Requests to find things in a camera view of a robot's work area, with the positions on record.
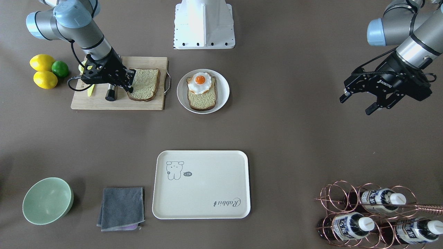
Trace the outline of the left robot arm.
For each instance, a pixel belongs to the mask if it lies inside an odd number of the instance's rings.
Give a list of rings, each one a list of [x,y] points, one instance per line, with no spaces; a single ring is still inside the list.
[[[443,51],[442,1],[433,0],[437,9],[420,13],[424,0],[393,0],[383,16],[370,22],[367,42],[371,46],[394,48],[383,53],[386,58],[373,71],[357,67],[344,81],[344,103],[356,93],[370,93],[376,101],[367,107],[371,115],[378,109],[390,109],[404,96],[422,101],[432,94],[432,80],[423,70]]]

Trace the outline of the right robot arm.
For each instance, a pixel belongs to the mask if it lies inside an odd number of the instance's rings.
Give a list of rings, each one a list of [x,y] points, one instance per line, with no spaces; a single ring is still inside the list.
[[[30,13],[29,32],[39,39],[76,42],[84,51],[82,81],[86,84],[111,84],[133,92],[135,70],[128,69],[94,21],[101,6],[97,0],[43,0],[51,7]]]

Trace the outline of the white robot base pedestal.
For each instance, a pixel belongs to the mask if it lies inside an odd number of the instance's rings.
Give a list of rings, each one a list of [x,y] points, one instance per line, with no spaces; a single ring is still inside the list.
[[[232,6],[224,0],[183,0],[175,6],[174,49],[235,47]]]

